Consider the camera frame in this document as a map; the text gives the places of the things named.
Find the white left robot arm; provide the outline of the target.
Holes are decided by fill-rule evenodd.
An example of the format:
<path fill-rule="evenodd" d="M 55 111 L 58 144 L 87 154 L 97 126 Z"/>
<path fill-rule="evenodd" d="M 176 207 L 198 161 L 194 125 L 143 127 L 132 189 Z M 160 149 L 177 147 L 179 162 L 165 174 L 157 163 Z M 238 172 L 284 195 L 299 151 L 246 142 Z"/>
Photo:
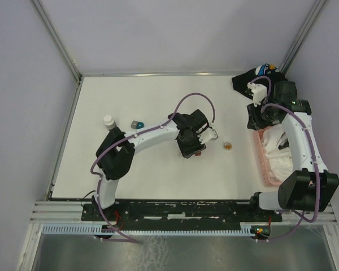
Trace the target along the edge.
<path fill-rule="evenodd" d="M 148 128 L 123 132 L 115 127 L 95 153 L 96 160 L 90 172 L 100 177 L 94 196 L 94 214 L 108 220 L 114 213 L 115 193 L 119 180 L 130 170 L 133 158 L 139 152 L 168 141 L 176 141 L 182 157 L 188 159 L 206 149 L 206 143 L 218 139 L 201 110 L 191 114 L 178 112 Z"/>

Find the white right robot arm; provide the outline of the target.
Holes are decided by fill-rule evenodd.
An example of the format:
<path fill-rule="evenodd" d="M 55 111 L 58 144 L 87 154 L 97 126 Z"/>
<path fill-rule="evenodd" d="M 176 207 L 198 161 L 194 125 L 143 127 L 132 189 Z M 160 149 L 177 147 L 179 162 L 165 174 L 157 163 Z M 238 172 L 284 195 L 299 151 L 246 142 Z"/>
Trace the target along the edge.
<path fill-rule="evenodd" d="M 247 88 L 253 102 L 247 106 L 252 130 L 281 124 L 288 138 L 293 172 L 273 192 L 259 193 L 258 201 L 248 206 L 248 214 L 255 221 L 268 215 L 268 210 L 313 212 L 317 215 L 328 206 L 339 186 L 339 177 L 330 173 L 324 164 L 312 131 L 311 107 L 307 100 L 297 97 L 294 82 L 281 81 L 273 91 L 255 82 Z"/>

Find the gold bottle cap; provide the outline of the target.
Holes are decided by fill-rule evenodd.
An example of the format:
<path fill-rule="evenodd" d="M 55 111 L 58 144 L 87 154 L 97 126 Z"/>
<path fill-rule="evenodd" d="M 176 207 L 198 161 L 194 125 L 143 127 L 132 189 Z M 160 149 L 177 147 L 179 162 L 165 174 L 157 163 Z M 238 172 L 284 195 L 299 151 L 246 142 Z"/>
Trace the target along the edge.
<path fill-rule="evenodd" d="M 231 149 L 232 149 L 232 144 L 229 143 L 229 142 L 225 142 L 225 143 L 223 144 L 223 149 L 225 149 L 225 150 L 231 150 Z"/>

